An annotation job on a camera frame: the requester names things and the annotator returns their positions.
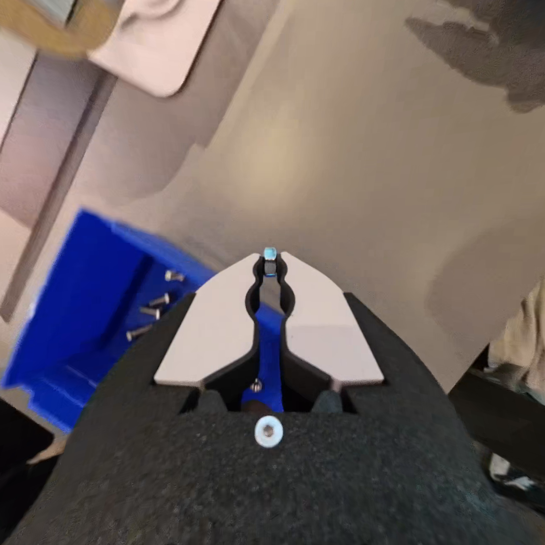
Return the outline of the wooden display board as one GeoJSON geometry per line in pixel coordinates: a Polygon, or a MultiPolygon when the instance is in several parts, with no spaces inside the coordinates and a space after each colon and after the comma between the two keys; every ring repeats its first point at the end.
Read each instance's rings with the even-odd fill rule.
{"type": "Polygon", "coordinates": [[[36,49],[83,58],[112,34],[123,1],[75,1],[66,24],[53,22],[34,1],[1,1],[1,29],[36,49]]]}

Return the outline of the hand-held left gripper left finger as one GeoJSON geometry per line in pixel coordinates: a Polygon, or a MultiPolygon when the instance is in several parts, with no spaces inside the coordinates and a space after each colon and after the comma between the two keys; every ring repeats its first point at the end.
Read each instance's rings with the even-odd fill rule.
{"type": "Polygon", "coordinates": [[[240,400],[259,373],[262,256],[252,253],[204,283],[154,375],[157,385],[217,391],[240,400]]]}

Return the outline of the blue plastic bin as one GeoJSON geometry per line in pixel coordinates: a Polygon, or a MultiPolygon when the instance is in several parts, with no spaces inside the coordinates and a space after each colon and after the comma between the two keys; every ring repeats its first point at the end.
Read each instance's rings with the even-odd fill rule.
{"type": "MultiPolygon", "coordinates": [[[[78,213],[50,270],[33,313],[20,335],[4,374],[6,388],[21,386],[29,406],[65,433],[70,433],[98,384],[136,341],[154,340],[159,320],[139,308],[168,292],[168,311],[182,300],[183,320],[192,296],[216,273],[167,240],[88,211],[78,213]],[[165,281],[165,271],[185,275],[184,282],[165,281]],[[153,329],[128,342],[126,331],[152,324],[153,329]]],[[[263,389],[257,399],[283,411],[280,374],[280,329],[283,316],[260,303],[260,367],[263,389]]],[[[167,334],[152,364],[152,383],[180,325],[167,334]]]]}

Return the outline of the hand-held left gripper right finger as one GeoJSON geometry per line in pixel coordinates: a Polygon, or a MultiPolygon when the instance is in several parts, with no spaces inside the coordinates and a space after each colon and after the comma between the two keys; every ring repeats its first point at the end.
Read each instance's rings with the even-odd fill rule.
{"type": "Polygon", "coordinates": [[[385,376],[351,309],[328,276],[287,251],[277,257],[283,319],[280,374],[285,412],[309,412],[327,391],[383,385],[385,376]]]}

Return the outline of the person's beige trousers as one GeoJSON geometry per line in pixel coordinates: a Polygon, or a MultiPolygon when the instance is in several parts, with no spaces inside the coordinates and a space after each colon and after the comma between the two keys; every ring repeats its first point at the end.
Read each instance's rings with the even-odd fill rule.
{"type": "Polygon", "coordinates": [[[544,278],[490,342],[486,370],[501,385],[544,405],[544,278]]]}

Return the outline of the person's dark shoe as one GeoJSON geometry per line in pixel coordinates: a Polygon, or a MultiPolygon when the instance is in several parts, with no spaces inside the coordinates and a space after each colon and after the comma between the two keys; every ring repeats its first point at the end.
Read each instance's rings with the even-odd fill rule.
{"type": "Polygon", "coordinates": [[[544,479],[527,474],[496,453],[490,455],[487,473],[497,492],[544,514],[544,479]]]}

